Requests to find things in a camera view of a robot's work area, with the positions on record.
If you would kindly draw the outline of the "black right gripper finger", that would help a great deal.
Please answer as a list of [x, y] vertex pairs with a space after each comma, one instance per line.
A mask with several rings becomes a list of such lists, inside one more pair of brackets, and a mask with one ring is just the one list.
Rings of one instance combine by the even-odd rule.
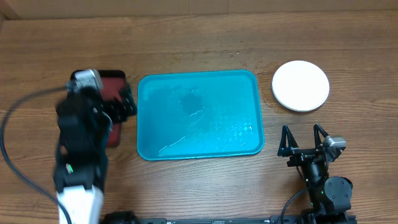
[[299, 150], [298, 144], [289, 127], [287, 125], [283, 125], [278, 152], [295, 152], [297, 150]]
[[313, 126], [313, 133], [315, 146], [319, 146], [322, 143], [320, 136], [323, 136], [324, 138], [328, 136], [328, 133], [318, 123]]

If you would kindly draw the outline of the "white pink plate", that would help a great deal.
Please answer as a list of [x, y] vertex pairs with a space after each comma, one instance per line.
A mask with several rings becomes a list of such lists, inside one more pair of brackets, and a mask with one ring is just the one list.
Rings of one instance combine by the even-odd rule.
[[325, 72], [317, 65], [294, 60], [281, 65], [271, 82], [276, 100], [285, 108], [309, 112], [321, 107], [330, 93]]

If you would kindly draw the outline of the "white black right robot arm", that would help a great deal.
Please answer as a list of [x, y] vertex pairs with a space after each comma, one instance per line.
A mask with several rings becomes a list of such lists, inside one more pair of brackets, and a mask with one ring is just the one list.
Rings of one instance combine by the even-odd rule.
[[[346, 140], [341, 136], [330, 136], [318, 123], [313, 126], [315, 147], [300, 149], [287, 125], [282, 135], [277, 155], [288, 157], [287, 165], [295, 167], [305, 188], [293, 195], [284, 205], [276, 223], [355, 224], [355, 216], [349, 216], [352, 181], [346, 177], [330, 176], [329, 165], [346, 149]], [[298, 196], [308, 193], [309, 209], [300, 215], [286, 217], [287, 207]]]

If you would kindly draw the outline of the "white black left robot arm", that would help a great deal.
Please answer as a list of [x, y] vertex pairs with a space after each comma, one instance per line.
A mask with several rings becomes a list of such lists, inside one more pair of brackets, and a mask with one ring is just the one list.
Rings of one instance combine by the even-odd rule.
[[60, 223], [98, 223], [109, 159], [109, 135], [136, 114], [129, 85], [71, 91], [56, 106], [60, 129], [53, 181]]

